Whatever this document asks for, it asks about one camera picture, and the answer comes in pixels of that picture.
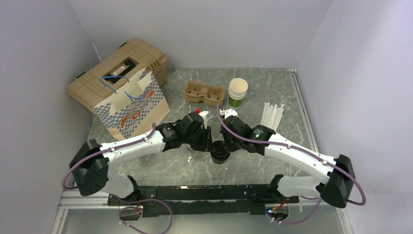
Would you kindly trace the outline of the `blue checkered paper bag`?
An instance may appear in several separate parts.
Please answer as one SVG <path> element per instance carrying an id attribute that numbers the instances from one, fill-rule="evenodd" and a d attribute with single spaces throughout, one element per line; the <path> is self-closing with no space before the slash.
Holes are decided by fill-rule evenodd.
<path id="1" fill-rule="evenodd" d="M 94 107 L 97 117 L 118 140 L 141 135 L 170 112 L 153 72 L 145 68 Z"/>

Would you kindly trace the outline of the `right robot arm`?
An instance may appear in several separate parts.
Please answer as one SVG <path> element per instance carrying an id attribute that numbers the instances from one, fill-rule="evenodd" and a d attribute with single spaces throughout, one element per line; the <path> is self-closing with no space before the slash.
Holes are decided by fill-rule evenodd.
<path id="1" fill-rule="evenodd" d="M 293 196 L 320 198 L 336 208 L 350 203 L 350 194 L 356 184 L 349 157 L 335 158 L 319 154 L 297 145 L 263 125 L 251 128 L 237 116 L 219 117 L 221 133 L 229 152 L 243 149 L 285 161 L 308 176 L 275 175 L 268 185 L 269 198 L 274 202 Z"/>

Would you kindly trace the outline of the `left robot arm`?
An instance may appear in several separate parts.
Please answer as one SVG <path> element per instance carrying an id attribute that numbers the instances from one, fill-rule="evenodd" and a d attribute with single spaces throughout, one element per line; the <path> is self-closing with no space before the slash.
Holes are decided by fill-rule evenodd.
<path id="1" fill-rule="evenodd" d="M 69 164 L 69 174 L 81 196 L 97 192 L 114 193 L 125 203 L 135 204 L 140 191 L 130 175 L 111 171 L 117 165 L 150 154 L 165 152 L 187 145 L 200 152 L 213 152 L 211 128 L 207 125 L 209 111 L 190 112 L 172 123 L 153 124 L 152 129 L 139 136 L 111 143 L 86 141 Z"/>

